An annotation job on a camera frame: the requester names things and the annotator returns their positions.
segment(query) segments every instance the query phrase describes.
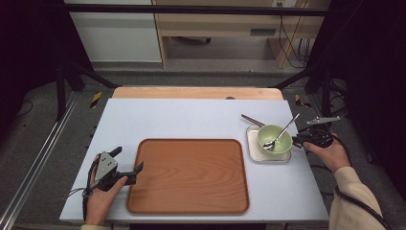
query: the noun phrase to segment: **metal spoon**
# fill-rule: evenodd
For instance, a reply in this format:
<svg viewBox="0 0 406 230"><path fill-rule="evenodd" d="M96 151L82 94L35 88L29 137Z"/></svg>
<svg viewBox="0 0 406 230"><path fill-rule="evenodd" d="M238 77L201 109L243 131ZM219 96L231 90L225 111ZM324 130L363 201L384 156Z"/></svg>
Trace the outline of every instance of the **metal spoon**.
<svg viewBox="0 0 406 230"><path fill-rule="evenodd" d="M287 131L287 128L290 127L290 125L292 125L292 123L299 117L300 113L298 113L288 124L287 126L282 130L282 132L277 136L277 138L275 138L275 140L271 141L271 142L267 142L263 145L263 148L269 151L274 150L275 148L275 142L278 141L278 139L280 139L280 137Z"/></svg>

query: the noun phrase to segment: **light green bowl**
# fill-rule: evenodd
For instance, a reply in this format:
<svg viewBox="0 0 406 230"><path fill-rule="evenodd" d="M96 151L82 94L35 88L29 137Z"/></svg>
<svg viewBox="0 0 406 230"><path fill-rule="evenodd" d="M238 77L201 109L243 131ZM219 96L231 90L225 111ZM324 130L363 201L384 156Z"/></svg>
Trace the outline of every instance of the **light green bowl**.
<svg viewBox="0 0 406 230"><path fill-rule="evenodd" d="M286 131L279 139L275 142L275 148L270 151L264 149L263 145L268 142L275 140L278 135L282 132L283 127L267 125L262 126L258 131L258 143L259 149L264 154L283 154L292 148L292 136L288 131Z"/></svg>

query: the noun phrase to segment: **gray floor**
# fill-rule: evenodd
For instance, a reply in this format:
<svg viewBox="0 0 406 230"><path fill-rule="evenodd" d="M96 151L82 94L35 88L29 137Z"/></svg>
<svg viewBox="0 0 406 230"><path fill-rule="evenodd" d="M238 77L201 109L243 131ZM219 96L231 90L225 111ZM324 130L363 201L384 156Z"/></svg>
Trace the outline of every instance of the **gray floor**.
<svg viewBox="0 0 406 230"><path fill-rule="evenodd" d="M285 69L277 68L265 39L227 37L213 39L211 44L174 39L169 50L169 66L166 69L147 63L140 64L137 69L134 69L133 65L122 63L104 63L98 67L100 75L123 85L266 87L300 71L289 66ZM79 93L74 111L22 207L14 229L79 229L77 225L62 222L58 218L64 197L71 190L105 103L113 92L112 89L107 89L87 77L83 79L87 83L86 88ZM295 104L297 94L303 102L309 102L302 86L303 81L282 91L284 98L289 101L292 113L301 113L301 119L297 121L298 128L305 127L305 121L317 116L313 108ZM99 91L102 92L100 102L96 108L90 108L94 94ZM67 97L69 96L70 90L67 87ZM8 138L0 146L2 212L13 198L56 122L56 85L49 83L32 90L26 95L26 101L20 111L23 115L15 119ZM332 103L333 111L344 106L340 99L335 99ZM365 148L351 120L346 118L346 111L343 110L339 115L343 119L333 124L333 130L348 145L354 168L376 195L384 217L392 227L406 229L404 200L396 192L384 169L368 163ZM308 159L312 165L321 165L320 160L311 153ZM331 192L335 186L332 176L317 168L314 169L314 174L320 190ZM332 197L326 195L327 209L331 201ZM296 223L292 224L290 229L326 228L326 223ZM282 226L269 224L267 229L282 229Z"/></svg>

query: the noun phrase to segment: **beige sleeve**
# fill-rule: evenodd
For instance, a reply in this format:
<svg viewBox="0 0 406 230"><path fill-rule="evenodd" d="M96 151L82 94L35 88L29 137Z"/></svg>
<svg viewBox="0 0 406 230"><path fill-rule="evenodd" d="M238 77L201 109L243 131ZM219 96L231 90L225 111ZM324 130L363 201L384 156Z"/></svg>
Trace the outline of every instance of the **beige sleeve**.
<svg viewBox="0 0 406 230"><path fill-rule="evenodd" d="M335 173L340 191L356 198L382 216L379 204L370 189L361 183L352 167L343 167ZM329 230L347 229L385 229L373 216L362 208L352 204L338 195L334 195L330 210Z"/></svg>
<svg viewBox="0 0 406 230"><path fill-rule="evenodd" d="M80 230L109 230L109 228L98 225L84 224L81 226Z"/></svg>

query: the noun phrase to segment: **white table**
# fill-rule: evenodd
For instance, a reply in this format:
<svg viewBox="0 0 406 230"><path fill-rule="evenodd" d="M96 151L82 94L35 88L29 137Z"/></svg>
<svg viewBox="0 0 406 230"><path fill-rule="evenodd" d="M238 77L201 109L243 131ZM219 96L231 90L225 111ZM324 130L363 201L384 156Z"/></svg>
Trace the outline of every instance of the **white table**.
<svg viewBox="0 0 406 230"><path fill-rule="evenodd" d="M138 145L146 138L226 138L242 145L250 207L242 215L134 215L126 211L128 187L116 197L107 221L121 223L237 223L326 221L328 214L305 151L293 147L287 164L263 164L248 152L245 114L284 127L292 114L287 101L109 99L72 189L84 187L97 153L121 146L118 171L133 169ZM295 135L296 126L288 131ZM82 197L68 198L61 220L82 222Z"/></svg>

